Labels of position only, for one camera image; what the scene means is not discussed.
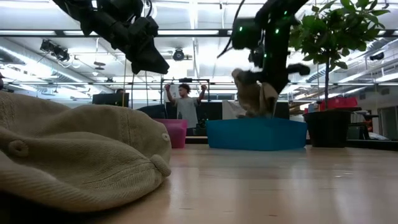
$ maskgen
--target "blue bin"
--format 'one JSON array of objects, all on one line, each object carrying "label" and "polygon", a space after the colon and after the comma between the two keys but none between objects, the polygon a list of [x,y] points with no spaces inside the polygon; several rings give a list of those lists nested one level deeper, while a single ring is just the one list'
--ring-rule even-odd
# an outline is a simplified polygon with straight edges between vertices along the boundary
[{"label": "blue bin", "polygon": [[279,118],[207,121],[212,148],[275,151],[305,146],[307,124]]}]

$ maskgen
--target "computer monitor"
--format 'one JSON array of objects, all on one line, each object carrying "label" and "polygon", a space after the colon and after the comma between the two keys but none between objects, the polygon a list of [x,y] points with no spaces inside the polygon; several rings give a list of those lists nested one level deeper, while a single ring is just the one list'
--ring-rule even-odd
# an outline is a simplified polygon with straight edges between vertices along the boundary
[{"label": "computer monitor", "polygon": [[93,95],[93,104],[129,107],[129,94],[124,93],[124,104],[122,93],[96,94]]}]

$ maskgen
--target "potted plant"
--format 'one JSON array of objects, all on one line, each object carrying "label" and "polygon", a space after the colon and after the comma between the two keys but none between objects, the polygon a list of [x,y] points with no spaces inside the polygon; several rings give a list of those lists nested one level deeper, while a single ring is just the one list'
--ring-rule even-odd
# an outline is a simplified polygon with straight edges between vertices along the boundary
[{"label": "potted plant", "polygon": [[325,64],[325,111],[304,115],[308,132],[315,147],[344,147],[350,112],[328,111],[329,73],[336,67],[347,69],[342,61],[350,51],[366,50],[366,43],[375,40],[380,28],[385,27],[377,19],[388,10],[374,9],[377,0],[340,0],[341,8],[331,9],[336,1],[322,8],[312,6],[313,15],[304,16],[301,23],[293,27],[289,45],[301,50],[304,61]]}]

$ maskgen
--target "pink container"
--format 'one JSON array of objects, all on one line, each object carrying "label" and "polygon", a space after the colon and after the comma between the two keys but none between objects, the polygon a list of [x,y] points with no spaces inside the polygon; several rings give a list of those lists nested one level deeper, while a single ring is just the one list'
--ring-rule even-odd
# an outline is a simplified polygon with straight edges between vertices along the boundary
[{"label": "pink container", "polygon": [[187,120],[184,119],[154,119],[166,126],[170,136],[173,149],[185,148],[185,137],[187,136]]}]

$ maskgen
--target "table surface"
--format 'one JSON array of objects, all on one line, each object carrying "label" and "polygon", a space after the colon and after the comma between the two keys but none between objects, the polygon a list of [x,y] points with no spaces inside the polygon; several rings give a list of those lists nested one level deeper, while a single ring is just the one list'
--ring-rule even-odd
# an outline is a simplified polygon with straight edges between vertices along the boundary
[{"label": "table surface", "polygon": [[150,195],[90,223],[398,223],[398,153],[188,145]]}]

